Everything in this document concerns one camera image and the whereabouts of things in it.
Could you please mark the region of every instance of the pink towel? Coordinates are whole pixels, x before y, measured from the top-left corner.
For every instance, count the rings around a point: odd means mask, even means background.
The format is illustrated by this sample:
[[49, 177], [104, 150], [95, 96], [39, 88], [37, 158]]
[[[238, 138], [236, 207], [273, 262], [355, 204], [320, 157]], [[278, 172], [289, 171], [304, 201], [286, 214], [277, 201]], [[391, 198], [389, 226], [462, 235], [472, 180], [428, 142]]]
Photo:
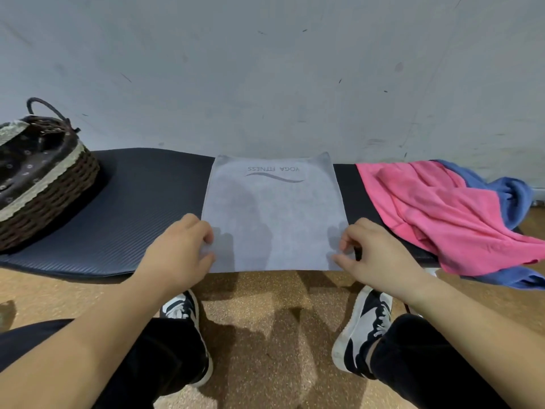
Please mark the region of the pink towel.
[[436, 254], [448, 273], [477, 276], [545, 258], [545, 241], [505, 227], [496, 192], [468, 188], [438, 162], [356, 165], [384, 223]]

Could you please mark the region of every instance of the floor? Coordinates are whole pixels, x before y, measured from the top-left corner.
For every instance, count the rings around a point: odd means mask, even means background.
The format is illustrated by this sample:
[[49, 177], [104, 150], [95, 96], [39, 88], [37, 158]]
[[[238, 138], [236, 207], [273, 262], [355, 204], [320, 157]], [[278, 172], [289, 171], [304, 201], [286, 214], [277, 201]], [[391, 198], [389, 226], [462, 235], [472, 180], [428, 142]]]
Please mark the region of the floor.
[[[545, 239], [545, 209], [524, 233]], [[535, 269], [545, 274], [545, 263]], [[439, 272], [440, 278], [509, 318], [545, 334], [545, 292], [523, 292]], [[215, 372], [199, 391], [160, 398], [178, 408], [413, 408], [387, 386], [337, 370], [331, 346], [348, 321], [360, 285], [339, 272], [208, 275], [194, 291]], [[113, 286], [68, 283], [0, 269], [0, 330], [76, 317]], [[393, 316], [404, 312], [395, 301]]]

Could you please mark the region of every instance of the black and white sneaker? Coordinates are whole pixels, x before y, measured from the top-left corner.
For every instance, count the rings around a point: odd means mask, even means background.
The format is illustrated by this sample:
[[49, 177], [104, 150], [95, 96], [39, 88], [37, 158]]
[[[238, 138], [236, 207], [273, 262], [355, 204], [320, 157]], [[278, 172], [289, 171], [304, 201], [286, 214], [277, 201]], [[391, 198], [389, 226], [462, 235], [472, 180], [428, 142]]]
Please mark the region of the black and white sneaker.
[[[173, 299], [163, 304], [163, 307], [161, 307], [159, 311], [159, 317], [190, 320], [194, 324], [195, 329], [197, 329], [199, 332], [199, 336], [201, 336], [201, 332], [199, 331], [199, 304], [197, 302], [197, 298], [191, 290], [184, 291], [182, 294], [177, 295]], [[197, 388], [208, 382], [212, 376], [212, 372], [214, 371], [212, 357], [210, 357], [210, 353], [208, 353], [208, 349], [206, 348], [206, 344], [204, 343], [202, 336], [201, 341], [204, 344], [204, 350], [208, 356], [208, 363], [203, 369], [202, 376], [192, 383], [192, 385]]]
[[331, 350], [333, 363], [345, 372], [376, 379], [365, 363], [372, 344], [390, 328], [392, 297], [365, 286], [356, 299], [347, 326]]

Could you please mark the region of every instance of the white wall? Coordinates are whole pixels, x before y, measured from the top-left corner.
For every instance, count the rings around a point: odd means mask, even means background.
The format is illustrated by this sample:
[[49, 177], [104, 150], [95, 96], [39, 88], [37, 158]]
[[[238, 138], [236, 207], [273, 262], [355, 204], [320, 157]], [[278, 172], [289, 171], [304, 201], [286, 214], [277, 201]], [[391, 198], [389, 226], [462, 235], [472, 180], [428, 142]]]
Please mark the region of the white wall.
[[545, 0], [0, 0], [0, 49], [0, 120], [42, 97], [91, 149], [446, 158], [545, 186]]

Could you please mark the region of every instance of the wicker basket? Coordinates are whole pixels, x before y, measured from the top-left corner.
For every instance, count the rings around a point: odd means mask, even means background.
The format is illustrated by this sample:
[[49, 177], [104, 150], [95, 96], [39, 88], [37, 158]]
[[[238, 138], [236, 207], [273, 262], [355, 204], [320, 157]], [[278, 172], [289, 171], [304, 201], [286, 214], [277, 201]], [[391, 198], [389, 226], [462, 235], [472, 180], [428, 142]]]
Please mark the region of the wicker basket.
[[[36, 116], [40, 102], [57, 118]], [[99, 171], [79, 129], [49, 103], [27, 101], [29, 116], [0, 125], [0, 251], [16, 247], [89, 188]]]

